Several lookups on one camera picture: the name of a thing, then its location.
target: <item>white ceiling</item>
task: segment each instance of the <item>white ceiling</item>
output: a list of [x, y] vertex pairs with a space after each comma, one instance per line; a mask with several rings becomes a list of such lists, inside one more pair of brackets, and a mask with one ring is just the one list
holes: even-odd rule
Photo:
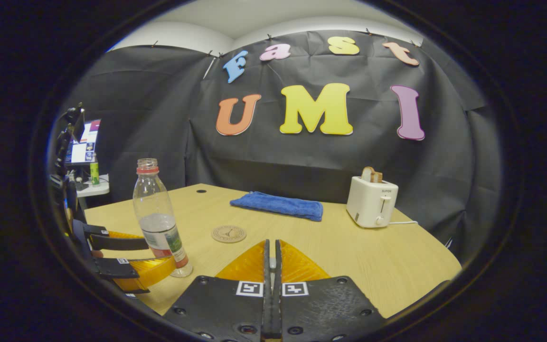
[[154, 21], [188, 22], [236, 39], [279, 22], [327, 16], [368, 19], [415, 33], [400, 21], [357, 0], [195, 0]]

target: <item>bottle label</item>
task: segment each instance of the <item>bottle label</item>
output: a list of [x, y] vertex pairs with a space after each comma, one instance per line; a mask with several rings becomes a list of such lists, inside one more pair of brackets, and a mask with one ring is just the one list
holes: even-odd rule
[[176, 228], [176, 225], [172, 229], [166, 232], [166, 241], [172, 251], [174, 256], [174, 261], [176, 261], [176, 267], [183, 267], [187, 264], [185, 260], [187, 258], [187, 253], [183, 248], [183, 243], [180, 240], [179, 230]]
[[100, 183], [100, 180], [98, 179], [98, 163], [97, 162], [93, 162], [90, 164], [90, 175], [92, 176], [93, 185]]
[[156, 257], [174, 256], [176, 267], [180, 268], [187, 264], [189, 259], [180, 240], [179, 230], [174, 227], [163, 232], [143, 231], [147, 245]]

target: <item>table surface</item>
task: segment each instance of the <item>table surface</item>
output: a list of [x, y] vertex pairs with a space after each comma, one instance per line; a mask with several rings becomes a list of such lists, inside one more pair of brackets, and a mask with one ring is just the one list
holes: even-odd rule
[[88, 197], [88, 196], [96, 196], [96, 195], [104, 195], [105, 193], [109, 193], [109, 175], [100, 175], [100, 183], [98, 185], [93, 185], [92, 181], [88, 180], [83, 182], [84, 184], [87, 184], [88, 187], [78, 191], [77, 196], [78, 197]]
[[[204, 189], [207, 192], [197, 193]], [[321, 222], [229, 204], [246, 192], [198, 184], [169, 191], [185, 251], [193, 264], [189, 277], [167, 277], [137, 297], [164, 314], [198, 275], [214, 276], [256, 243], [282, 239], [297, 247], [331, 277], [349, 276], [388, 318], [452, 279], [462, 267], [442, 243], [419, 225], [361, 228], [345, 210], [345, 204], [325, 203]], [[132, 200], [87, 209], [87, 222], [108, 230], [141, 235]], [[391, 221], [410, 221], [397, 209]], [[243, 228], [247, 237], [222, 243], [211, 237], [221, 225]], [[149, 250], [103, 251], [105, 257], [149, 258]], [[270, 255], [275, 256], [275, 248]]]

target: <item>white cable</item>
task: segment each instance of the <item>white cable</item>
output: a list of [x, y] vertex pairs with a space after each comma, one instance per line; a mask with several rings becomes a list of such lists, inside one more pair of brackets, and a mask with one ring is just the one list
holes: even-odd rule
[[389, 225], [408, 225], [410, 223], [415, 223], [416, 225], [419, 225], [419, 222], [417, 221], [404, 221], [404, 222], [389, 222]]
[[204, 77], [202, 77], [202, 80], [203, 80], [204, 78], [206, 78], [206, 75], [208, 75], [208, 71], [210, 71], [210, 67], [212, 67], [212, 63], [215, 62], [215, 59], [216, 59], [216, 58], [217, 58], [217, 57], [212, 58], [212, 61], [210, 62], [210, 65], [208, 66], [208, 69], [206, 69], [206, 72], [204, 72]]

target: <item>coaster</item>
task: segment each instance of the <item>coaster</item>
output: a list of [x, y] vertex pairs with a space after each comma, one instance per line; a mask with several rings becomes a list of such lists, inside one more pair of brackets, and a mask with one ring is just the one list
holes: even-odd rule
[[212, 238], [225, 243], [234, 243], [244, 240], [246, 232], [236, 226], [219, 226], [213, 229]]

